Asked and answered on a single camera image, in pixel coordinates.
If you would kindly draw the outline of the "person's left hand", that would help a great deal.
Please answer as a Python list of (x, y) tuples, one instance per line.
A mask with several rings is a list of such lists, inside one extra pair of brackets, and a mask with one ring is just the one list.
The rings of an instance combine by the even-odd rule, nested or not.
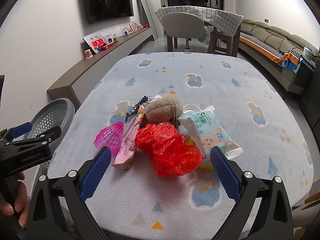
[(12, 207), (9, 203), (1, 200), (1, 212), (5, 216), (12, 216), (14, 211), (20, 214), (18, 223), (22, 228), (25, 228), (28, 220), (28, 212), (29, 212), (29, 202), (27, 195), (27, 188), (25, 184), (22, 182), (25, 180), (25, 175), (23, 172), (20, 172), (17, 175), (18, 178), (18, 188), (17, 188), (17, 197), (14, 202), (14, 207)]

